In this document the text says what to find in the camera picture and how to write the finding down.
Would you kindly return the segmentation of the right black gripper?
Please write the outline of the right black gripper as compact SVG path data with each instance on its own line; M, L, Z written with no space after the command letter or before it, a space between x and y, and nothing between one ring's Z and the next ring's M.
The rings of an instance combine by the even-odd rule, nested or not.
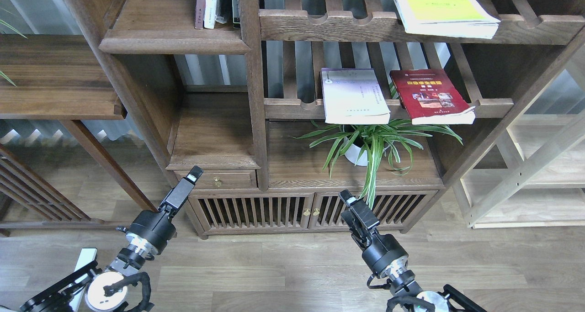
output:
M407 270L408 254L391 234L372 231L379 225L370 207L348 190L339 193L346 206L342 218L351 231L351 237L363 250L362 258L376 277L398 277Z

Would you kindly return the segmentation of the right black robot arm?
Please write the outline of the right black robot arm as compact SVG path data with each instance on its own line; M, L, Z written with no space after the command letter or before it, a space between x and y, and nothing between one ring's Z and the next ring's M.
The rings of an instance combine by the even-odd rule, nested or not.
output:
M407 268L407 252L393 235L379 233L379 220L369 206L348 190L341 191L339 197L347 206L342 212L343 220L372 271L368 288L389 290L393 295L387 302L388 312L397 305L406 312L484 312L484 308L451 285L444 285L443 292L424 291Z

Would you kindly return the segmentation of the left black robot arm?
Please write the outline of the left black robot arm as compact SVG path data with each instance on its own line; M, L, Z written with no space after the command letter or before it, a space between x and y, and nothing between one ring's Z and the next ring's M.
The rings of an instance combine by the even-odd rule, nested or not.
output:
M127 312L129 286L138 284L142 285L142 299L132 311L150 311L154 306L150 301L150 277L141 268L147 260L154 260L161 254L176 234L171 221L202 174L203 170L194 166L165 196L156 212L144 210L128 228L118 227L125 233L129 245L120 250L106 269L97 268L96 261L82 266L27 300L20 306L21 312L70 312L69 302L82 290L86 291L86 305L95 312Z

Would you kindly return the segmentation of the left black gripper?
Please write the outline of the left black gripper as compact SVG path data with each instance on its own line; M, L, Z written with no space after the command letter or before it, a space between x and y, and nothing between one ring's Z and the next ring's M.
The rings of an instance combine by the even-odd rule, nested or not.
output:
M197 165L194 166L165 196L158 208L159 212L144 210L134 219L130 227L118 226L117 230L125 233L129 241L127 248L122 249L119 254L127 256L130 253L139 256L161 254L168 241L176 234L176 228L171 224L173 217L182 208L202 174L203 169Z

